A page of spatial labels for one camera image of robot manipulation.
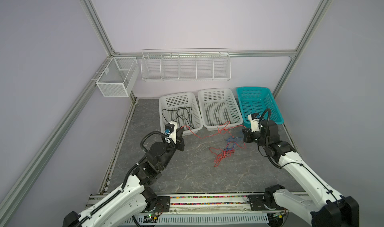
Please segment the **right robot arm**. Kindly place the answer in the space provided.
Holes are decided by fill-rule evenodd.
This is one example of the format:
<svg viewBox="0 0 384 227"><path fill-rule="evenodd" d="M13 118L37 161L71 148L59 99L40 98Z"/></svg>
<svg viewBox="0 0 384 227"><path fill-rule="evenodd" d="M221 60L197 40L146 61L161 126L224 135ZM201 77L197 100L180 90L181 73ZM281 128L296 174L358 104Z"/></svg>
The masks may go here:
<svg viewBox="0 0 384 227"><path fill-rule="evenodd" d="M312 227L358 227L358 202L328 185L291 144L281 141L278 125L271 120L271 114L271 109L267 108L262 114L248 116L251 126L242 130L244 142L263 148L269 162L280 170L286 170L311 200L306 201L277 184L265 189L261 203L269 210L284 208Z"/></svg>

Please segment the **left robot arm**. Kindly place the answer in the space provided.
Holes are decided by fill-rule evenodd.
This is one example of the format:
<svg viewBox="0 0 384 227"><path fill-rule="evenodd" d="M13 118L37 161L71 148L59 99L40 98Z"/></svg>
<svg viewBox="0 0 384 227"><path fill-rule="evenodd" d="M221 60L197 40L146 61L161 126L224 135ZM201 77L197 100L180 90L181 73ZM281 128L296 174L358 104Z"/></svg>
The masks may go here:
<svg viewBox="0 0 384 227"><path fill-rule="evenodd" d="M170 122L140 142L145 155L127 172L123 183L92 207L67 214L64 227L117 227L143 211L155 209L158 196L151 189L176 151L184 151L185 128Z"/></svg>

